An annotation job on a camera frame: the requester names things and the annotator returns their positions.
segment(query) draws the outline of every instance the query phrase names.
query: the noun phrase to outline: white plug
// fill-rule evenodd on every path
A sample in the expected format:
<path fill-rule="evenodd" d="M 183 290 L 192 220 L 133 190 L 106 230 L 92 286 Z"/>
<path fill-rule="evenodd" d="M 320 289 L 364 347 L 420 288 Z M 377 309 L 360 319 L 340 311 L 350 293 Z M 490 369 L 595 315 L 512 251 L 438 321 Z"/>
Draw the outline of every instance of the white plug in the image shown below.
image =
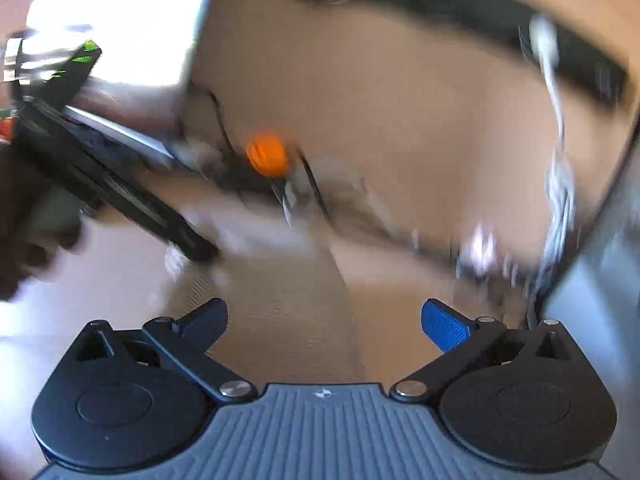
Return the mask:
<path fill-rule="evenodd" d="M 540 64 L 558 65 L 558 34 L 556 26 L 544 14 L 536 14 L 529 22 L 531 50 Z"/>

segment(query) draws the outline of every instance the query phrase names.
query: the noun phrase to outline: white logo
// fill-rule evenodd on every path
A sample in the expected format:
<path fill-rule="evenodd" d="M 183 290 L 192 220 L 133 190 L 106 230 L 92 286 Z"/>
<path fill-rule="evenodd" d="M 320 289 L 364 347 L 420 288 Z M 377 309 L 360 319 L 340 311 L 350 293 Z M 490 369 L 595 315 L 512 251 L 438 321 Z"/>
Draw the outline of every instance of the white logo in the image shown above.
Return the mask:
<path fill-rule="evenodd" d="M 322 390 L 318 390 L 314 392 L 314 395 L 318 399 L 326 399 L 327 397 L 331 397 L 333 394 L 334 393 L 331 390 L 327 390 L 326 388 L 323 388 Z"/>

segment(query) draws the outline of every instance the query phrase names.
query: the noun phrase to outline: bundled white cable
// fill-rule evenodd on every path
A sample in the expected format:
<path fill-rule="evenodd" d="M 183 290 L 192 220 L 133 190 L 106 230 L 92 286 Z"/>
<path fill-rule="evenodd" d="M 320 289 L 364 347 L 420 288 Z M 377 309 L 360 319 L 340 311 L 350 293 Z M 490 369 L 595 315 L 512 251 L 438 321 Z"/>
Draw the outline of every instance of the bundled white cable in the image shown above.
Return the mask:
<path fill-rule="evenodd" d="M 554 147 L 551 166 L 546 174 L 545 187 L 551 210 L 551 224 L 546 234 L 535 283 L 535 293 L 538 293 L 549 285 L 554 269 L 562 257 L 567 233 L 574 227 L 575 183 L 574 172 L 564 156 L 564 115 L 555 72 L 559 60 L 556 28 L 545 16 L 538 14 L 529 23 L 529 35 L 533 54 L 540 62 L 558 122 L 558 143 Z"/>

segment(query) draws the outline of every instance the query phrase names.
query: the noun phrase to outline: black cord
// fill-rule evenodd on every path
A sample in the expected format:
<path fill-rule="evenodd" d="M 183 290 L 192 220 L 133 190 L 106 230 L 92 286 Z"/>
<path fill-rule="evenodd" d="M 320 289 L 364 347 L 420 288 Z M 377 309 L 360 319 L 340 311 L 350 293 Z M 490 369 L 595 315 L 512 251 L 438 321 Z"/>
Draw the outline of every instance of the black cord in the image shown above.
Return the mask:
<path fill-rule="evenodd" d="M 204 93 L 210 97 L 211 102 L 213 103 L 213 107 L 216 111 L 216 119 L 218 120 L 218 127 L 220 128 L 220 133 L 222 133 L 222 138 L 225 141 L 226 148 L 229 150 L 229 152 L 235 153 L 236 150 L 234 149 L 234 146 L 231 143 L 231 140 L 229 139 L 229 135 L 226 132 L 225 120 L 224 120 L 224 117 L 222 116 L 222 106 L 220 105 L 220 101 L 218 100 L 217 96 L 208 88 L 205 88 L 204 86 L 196 85 L 196 83 L 194 83 L 193 81 L 190 81 L 190 85 L 191 87 L 196 89 L 198 92 Z"/>
<path fill-rule="evenodd" d="M 316 197 L 316 202 L 320 207 L 322 214 L 329 222 L 329 224 L 333 225 L 333 220 L 329 212 L 327 211 L 326 204 L 324 203 L 324 199 L 322 198 L 322 194 L 320 193 L 320 189 L 318 187 L 318 183 L 316 182 L 316 178 L 314 177 L 313 171 L 311 171 L 311 166 L 309 165 L 308 160 L 306 160 L 306 156 L 302 153 L 302 150 L 298 149 L 298 156 L 300 157 L 300 162 L 302 162 L 302 167 L 305 168 L 306 177 L 309 180 L 309 184 L 311 185 L 311 189 L 314 192 L 314 197 Z"/>

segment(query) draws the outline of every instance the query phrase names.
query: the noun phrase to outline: orange ball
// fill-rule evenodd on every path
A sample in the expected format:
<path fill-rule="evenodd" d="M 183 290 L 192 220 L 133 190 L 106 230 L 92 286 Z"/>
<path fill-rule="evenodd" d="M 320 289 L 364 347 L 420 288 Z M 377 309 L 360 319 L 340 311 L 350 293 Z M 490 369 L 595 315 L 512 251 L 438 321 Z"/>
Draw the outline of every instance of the orange ball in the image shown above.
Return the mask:
<path fill-rule="evenodd" d="M 247 143 L 244 152 L 254 170 L 268 178 L 280 178 L 289 171 L 289 155 L 279 136 L 260 134 Z"/>

